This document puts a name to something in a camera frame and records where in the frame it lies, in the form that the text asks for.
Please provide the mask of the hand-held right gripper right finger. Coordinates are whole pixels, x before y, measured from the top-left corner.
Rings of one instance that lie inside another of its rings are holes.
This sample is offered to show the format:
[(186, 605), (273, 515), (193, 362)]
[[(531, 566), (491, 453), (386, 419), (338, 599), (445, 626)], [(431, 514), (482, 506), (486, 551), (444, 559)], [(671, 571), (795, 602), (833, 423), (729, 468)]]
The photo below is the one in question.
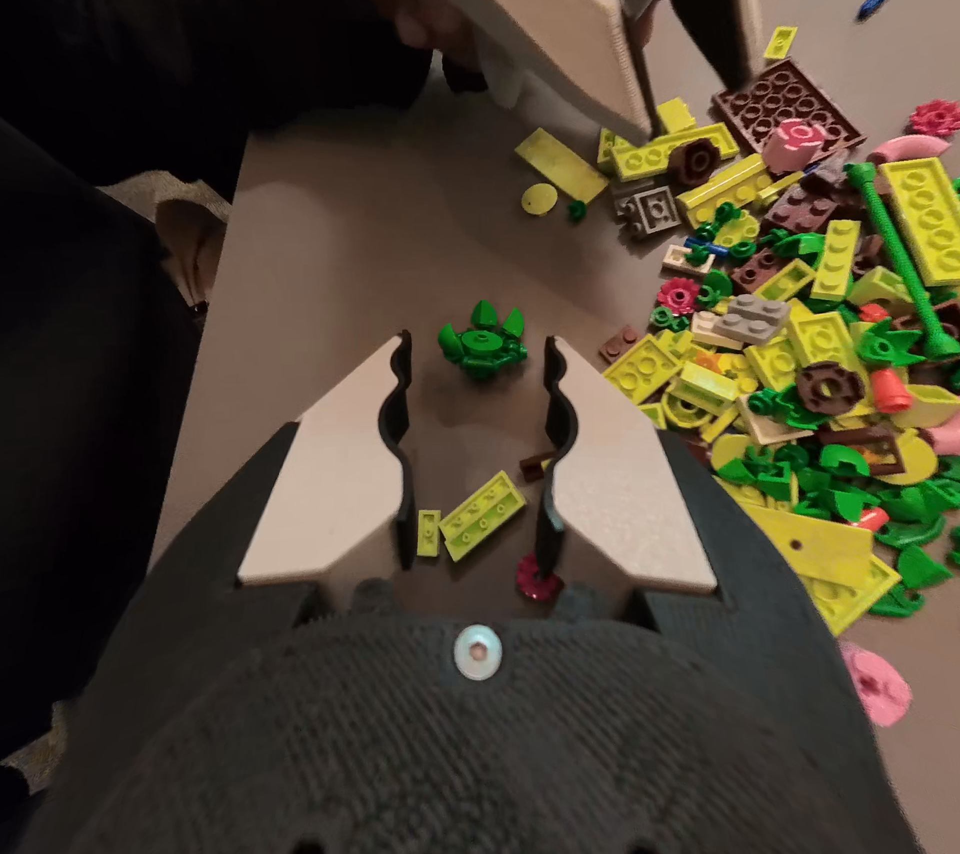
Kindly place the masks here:
[(544, 344), (544, 470), (535, 527), (541, 580), (591, 582), (609, 596), (692, 596), (718, 581), (657, 429), (563, 338)]

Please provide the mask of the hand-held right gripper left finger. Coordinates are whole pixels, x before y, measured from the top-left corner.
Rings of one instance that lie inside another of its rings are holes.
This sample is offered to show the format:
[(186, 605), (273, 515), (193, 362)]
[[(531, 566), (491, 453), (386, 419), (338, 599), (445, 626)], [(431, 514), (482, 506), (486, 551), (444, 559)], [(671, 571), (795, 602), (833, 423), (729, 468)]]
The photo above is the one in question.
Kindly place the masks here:
[(355, 586), (412, 567), (417, 508), (401, 448), (411, 382), (412, 337), (400, 332), (297, 419), (242, 585)]

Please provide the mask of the green leafy toy assembly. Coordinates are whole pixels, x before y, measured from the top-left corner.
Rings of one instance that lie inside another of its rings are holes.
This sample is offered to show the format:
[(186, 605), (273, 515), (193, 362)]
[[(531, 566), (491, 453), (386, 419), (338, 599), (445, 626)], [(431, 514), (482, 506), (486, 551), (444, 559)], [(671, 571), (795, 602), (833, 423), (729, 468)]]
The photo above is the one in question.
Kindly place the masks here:
[(448, 323), (438, 332), (444, 359), (474, 380), (490, 380), (501, 370), (520, 365), (528, 358), (523, 343), (524, 314), (512, 309), (500, 320), (497, 309), (486, 300), (474, 306), (469, 327), (457, 332)]

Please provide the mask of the brown round toy piece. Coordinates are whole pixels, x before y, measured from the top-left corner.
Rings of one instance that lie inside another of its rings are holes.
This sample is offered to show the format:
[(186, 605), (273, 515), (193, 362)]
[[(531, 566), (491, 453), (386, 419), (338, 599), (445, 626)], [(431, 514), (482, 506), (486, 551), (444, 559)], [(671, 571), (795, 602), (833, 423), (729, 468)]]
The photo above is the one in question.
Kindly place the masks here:
[(719, 148), (710, 139), (691, 140), (671, 152), (667, 175), (679, 191), (700, 188), (711, 179), (721, 160)]

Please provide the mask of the pile of colourful toy bricks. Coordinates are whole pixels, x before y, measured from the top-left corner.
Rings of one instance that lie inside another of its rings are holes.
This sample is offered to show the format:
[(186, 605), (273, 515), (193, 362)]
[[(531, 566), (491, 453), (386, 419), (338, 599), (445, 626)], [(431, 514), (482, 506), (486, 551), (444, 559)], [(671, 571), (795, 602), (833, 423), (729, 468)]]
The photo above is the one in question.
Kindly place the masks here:
[[(598, 354), (603, 378), (660, 431), (681, 434), (733, 502), (780, 549), (835, 638), (874, 725), (912, 703), (881, 656), (842, 640), (864, 615), (909, 618), (924, 590), (954, 573), (926, 545), (958, 512), (958, 355), (927, 344), (913, 287), (891, 260), (845, 164), (865, 139), (790, 51), (778, 27), (768, 66), (745, 92), (711, 98), (726, 134), (690, 120), (648, 147), (607, 131), (597, 164), (617, 177), (610, 209), (631, 250), (683, 229), (663, 248), (647, 327), (621, 326)], [(958, 103), (920, 105), (900, 138), (866, 157), (906, 254), (918, 260), (930, 315), (958, 341), (958, 201), (940, 158), (958, 132)], [(710, 139), (710, 180), (679, 191), (667, 164), (679, 145)], [(945, 258), (929, 276), (933, 234)], [(912, 249), (914, 239), (921, 248)]]

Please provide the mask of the person's left forearm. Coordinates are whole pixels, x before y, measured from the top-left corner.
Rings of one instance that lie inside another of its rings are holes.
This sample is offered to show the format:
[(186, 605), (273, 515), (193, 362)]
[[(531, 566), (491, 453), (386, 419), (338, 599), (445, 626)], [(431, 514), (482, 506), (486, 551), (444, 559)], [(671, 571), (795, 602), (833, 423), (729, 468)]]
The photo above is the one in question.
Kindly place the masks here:
[(94, 186), (153, 170), (232, 199), (252, 131), (404, 110), (432, 54), (366, 0), (1, 0), (2, 121)]

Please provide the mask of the person's black jacket torso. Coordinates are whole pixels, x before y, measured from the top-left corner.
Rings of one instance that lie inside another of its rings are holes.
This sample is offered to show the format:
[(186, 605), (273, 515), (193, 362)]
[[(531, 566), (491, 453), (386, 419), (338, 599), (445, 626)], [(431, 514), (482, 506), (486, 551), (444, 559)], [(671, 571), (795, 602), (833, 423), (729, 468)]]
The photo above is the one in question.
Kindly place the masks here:
[(1, 753), (90, 679), (146, 572), (199, 331), (152, 225), (1, 143)]

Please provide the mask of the person's beige trousers leg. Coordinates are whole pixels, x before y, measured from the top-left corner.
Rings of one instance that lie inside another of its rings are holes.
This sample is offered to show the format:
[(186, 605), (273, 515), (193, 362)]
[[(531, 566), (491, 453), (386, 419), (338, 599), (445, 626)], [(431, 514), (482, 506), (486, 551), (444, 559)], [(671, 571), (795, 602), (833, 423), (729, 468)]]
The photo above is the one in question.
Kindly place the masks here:
[(101, 191), (152, 223), (162, 247), (162, 266), (202, 326), (232, 206), (205, 182), (186, 182), (161, 170), (135, 175)]

